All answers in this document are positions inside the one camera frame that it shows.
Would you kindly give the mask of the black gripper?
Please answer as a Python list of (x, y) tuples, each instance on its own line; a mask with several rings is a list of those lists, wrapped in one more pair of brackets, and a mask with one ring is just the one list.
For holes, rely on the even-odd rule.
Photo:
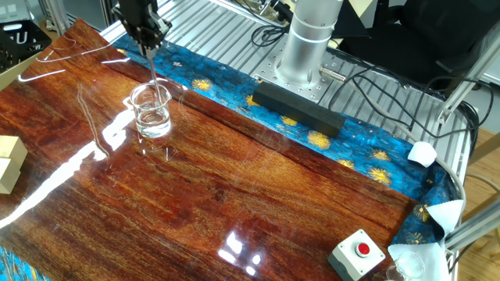
[[(112, 8), (112, 13), (120, 20), (128, 35), (137, 43), (144, 57), (153, 59), (162, 46), (163, 39), (173, 26), (161, 18), (157, 12), (156, 0), (119, 0)], [(143, 35), (143, 29), (152, 29), (149, 39)]]

